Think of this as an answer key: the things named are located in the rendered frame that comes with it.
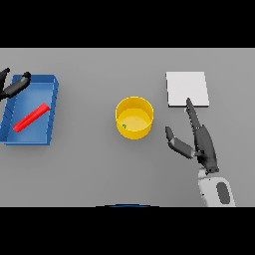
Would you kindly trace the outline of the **blue plastic tray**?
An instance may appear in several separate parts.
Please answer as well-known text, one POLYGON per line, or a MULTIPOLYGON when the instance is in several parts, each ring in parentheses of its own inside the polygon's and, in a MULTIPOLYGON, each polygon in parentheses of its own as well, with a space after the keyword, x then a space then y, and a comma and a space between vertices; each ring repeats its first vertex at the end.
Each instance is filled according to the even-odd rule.
POLYGON ((52 139, 59 83, 55 75, 33 75, 30 86, 7 99, 0 123, 0 143, 6 145, 49 145, 52 139), (20 132, 14 125, 42 103, 50 109, 20 132))

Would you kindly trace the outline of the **yellow bowl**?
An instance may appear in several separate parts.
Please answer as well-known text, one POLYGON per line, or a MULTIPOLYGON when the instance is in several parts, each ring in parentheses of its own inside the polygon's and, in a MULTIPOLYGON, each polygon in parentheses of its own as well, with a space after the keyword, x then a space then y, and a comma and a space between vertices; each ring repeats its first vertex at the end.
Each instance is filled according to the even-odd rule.
POLYGON ((149 134, 153 123, 153 107, 141 97, 128 97, 116 107, 116 127, 128 139, 141 139, 149 134))

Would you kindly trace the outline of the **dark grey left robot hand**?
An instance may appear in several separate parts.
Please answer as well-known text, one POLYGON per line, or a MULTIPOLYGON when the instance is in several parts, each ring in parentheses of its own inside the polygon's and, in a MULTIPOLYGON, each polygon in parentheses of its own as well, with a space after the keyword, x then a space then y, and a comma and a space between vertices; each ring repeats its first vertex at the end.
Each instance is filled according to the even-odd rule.
POLYGON ((9 72, 9 68, 6 68, 0 72, 0 102, 4 99, 12 99, 20 92, 25 90, 31 82, 31 74, 29 72, 25 72, 19 80, 8 87, 4 87, 6 77, 9 72))

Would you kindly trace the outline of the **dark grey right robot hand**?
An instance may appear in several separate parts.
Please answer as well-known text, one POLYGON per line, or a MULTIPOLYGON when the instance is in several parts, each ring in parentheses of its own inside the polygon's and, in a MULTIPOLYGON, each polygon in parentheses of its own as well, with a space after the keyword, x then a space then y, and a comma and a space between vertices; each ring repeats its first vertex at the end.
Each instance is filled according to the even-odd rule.
POLYGON ((186 110, 194 137, 194 147, 175 136, 170 127, 165 128, 168 146, 182 156, 193 159, 197 158, 199 164, 205 168, 205 173, 219 171, 215 148, 211 135, 205 125, 202 125, 197 116, 195 107, 190 98, 186 99, 186 110))

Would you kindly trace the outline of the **pale square measuring scale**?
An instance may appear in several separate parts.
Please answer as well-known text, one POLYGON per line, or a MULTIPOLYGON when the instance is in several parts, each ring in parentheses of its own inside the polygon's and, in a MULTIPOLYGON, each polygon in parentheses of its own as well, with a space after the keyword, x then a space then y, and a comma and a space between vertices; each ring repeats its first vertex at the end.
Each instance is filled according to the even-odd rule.
POLYGON ((205 74, 203 72, 167 72, 167 102, 171 108, 184 108, 190 98, 198 108, 209 107, 205 74))

